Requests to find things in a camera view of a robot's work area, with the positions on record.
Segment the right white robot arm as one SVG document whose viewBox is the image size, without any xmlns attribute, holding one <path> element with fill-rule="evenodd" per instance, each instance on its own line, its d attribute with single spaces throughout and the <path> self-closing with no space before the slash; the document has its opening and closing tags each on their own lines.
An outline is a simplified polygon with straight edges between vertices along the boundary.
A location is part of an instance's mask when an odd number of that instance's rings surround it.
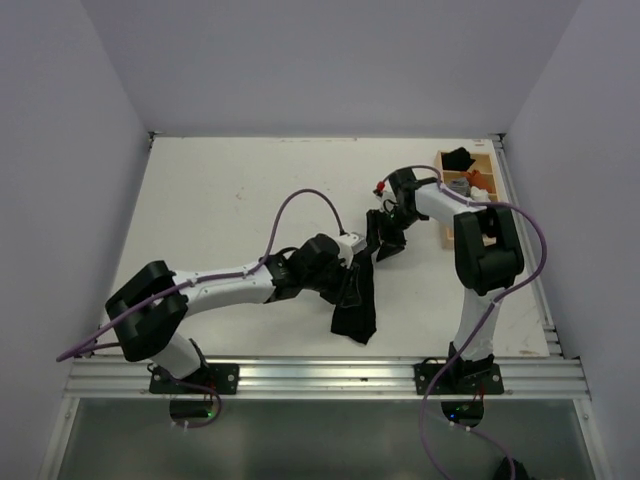
<svg viewBox="0 0 640 480">
<path fill-rule="evenodd" d="M 513 215 L 501 203 L 453 192 L 440 175 L 418 179 L 411 167 L 393 171 L 373 194 L 380 206 L 367 212 L 367 241 L 378 262 L 405 250 L 404 232 L 418 221 L 434 219 L 453 231 L 454 266 L 464 300 L 445 379 L 454 391 L 468 392 L 494 360 L 499 296 L 524 270 Z"/>
</svg>

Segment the black underwear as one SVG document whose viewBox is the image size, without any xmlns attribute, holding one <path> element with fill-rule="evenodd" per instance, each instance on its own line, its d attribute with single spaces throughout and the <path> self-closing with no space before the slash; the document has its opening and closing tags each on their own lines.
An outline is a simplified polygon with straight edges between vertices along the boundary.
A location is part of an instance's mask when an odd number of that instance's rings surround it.
<svg viewBox="0 0 640 480">
<path fill-rule="evenodd" d="M 361 345 L 367 345 L 377 331 L 371 253 L 362 251 L 356 254 L 352 267 L 354 272 L 349 283 L 349 294 L 350 300 L 354 302 L 334 308 L 330 331 Z"/>
</svg>

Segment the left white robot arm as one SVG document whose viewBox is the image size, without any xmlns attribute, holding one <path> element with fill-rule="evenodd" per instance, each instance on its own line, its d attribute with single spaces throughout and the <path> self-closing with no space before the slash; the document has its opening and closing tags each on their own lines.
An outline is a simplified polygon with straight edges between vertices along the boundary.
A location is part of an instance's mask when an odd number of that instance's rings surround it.
<svg viewBox="0 0 640 480">
<path fill-rule="evenodd" d="M 147 264 L 106 302 L 108 317 L 124 357 L 150 360 L 185 392 L 201 390 L 208 379 L 204 356 L 178 332 L 191 316 L 241 304 L 269 304 L 314 291 L 333 305 L 357 303 L 351 280 L 363 236 L 317 234 L 289 254 L 268 254 L 238 271 L 173 271 L 164 261 Z"/>
</svg>

